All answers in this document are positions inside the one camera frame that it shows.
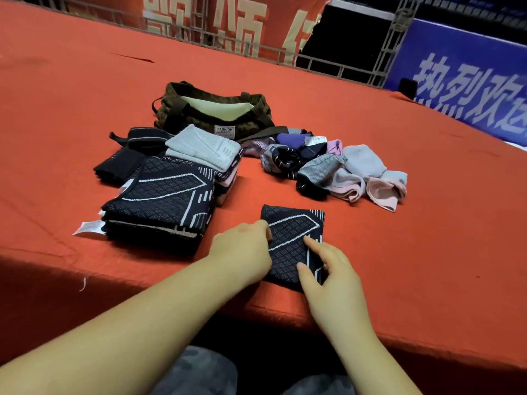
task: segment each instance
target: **red tablecloth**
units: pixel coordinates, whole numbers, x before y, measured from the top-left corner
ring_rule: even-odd
[[[362,278],[381,338],[527,368],[525,152],[398,94],[11,1],[0,1],[0,30],[0,361],[186,265],[72,233],[116,195],[92,170],[118,148],[108,133],[151,125],[152,100],[187,80],[221,95],[261,92],[276,124],[367,144],[408,173],[408,198],[390,213],[366,199],[302,197],[243,159],[196,258],[264,203],[320,208],[324,239]],[[313,326],[302,294],[266,282],[224,312]]]

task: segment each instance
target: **bag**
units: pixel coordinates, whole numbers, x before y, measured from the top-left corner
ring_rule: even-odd
[[[262,94],[242,92],[222,97],[194,87],[186,81],[168,83],[155,127],[176,134],[190,124],[228,139],[242,139],[274,126],[271,108]]]

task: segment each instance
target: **camouflage pants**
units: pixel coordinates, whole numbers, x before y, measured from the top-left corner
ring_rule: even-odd
[[[188,346],[150,395],[236,395],[238,371],[225,356]],[[356,395],[346,376],[306,377],[282,395]]]

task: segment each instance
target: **red banner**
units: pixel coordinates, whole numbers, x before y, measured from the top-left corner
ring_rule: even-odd
[[[80,15],[96,15],[109,21],[138,27],[167,36],[188,36],[182,30],[176,33],[173,24],[201,27],[202,0],[194,6],[193,0],[79,0],[102,7],[116,9],[130,16],[105,12],[96,8],[88,10],[69,3],[69,11]],[[293,64],[293,52],[302,50],[311,36],[313,27],[320,20],[322,11],[330,0],[208,0],[206,31],[240,41],[223,40],[215,46],[226,50],[278,60],[278,52],[259,45],[283,51],[280,62]],[[244,43],[253,43],[245,49]]]

